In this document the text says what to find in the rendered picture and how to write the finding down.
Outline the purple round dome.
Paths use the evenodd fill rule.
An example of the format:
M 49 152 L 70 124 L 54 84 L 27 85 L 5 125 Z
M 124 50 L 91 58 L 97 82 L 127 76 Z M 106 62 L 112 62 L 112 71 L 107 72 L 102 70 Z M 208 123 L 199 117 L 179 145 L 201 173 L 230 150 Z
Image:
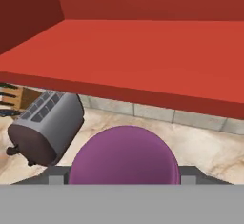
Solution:
M 155 133 L 136 126 L 112 127 L 90 138 L 74 158 L 71 184 L 180 183 L 171 149 Z

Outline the red wall cabinet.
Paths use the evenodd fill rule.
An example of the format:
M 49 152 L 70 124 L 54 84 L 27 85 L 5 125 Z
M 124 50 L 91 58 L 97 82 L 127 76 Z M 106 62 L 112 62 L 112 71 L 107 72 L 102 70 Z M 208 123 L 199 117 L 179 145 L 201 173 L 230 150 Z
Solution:
M 244 119 L 244 0 L 0 0 L 0 81 Z

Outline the wooden knife block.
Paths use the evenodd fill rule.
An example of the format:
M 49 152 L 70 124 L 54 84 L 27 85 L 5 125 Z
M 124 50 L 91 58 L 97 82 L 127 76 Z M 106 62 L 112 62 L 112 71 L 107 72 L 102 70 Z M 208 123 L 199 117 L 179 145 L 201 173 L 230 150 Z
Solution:
M 12 118 L 24 111 L 42 92 L 27 87 L 0 82 L 0 105 L 14 110 Z

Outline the grey toaster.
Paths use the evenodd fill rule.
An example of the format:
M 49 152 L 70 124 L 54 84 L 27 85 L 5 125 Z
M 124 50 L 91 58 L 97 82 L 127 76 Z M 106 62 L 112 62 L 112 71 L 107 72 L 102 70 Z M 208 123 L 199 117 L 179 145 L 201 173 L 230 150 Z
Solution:
M 29 166 L 56 165 L 84 123 L 78 94 L 45 91 L 8 127 L 12 147 L 6 154 L 22 154 Z

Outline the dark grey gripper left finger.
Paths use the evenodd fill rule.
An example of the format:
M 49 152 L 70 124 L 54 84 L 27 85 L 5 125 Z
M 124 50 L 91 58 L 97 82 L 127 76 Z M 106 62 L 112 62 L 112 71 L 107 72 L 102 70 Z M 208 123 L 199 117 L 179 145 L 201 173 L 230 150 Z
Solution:
M 48 167 L 37 176 L 19 181 L 20 185 L 66 185 L 69 182 L 69 166 Z

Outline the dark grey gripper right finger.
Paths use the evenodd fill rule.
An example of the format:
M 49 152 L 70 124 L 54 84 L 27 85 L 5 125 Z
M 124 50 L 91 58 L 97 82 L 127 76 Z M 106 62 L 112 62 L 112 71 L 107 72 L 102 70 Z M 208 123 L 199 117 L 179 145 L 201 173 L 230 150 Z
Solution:
M 201 185 L 201 184 L 224 184 L 228 185 L 227 181 L 217 179 L 212 176 L 205 175 L 196 166 L 180 166 L 181 183 L 183 185 Z

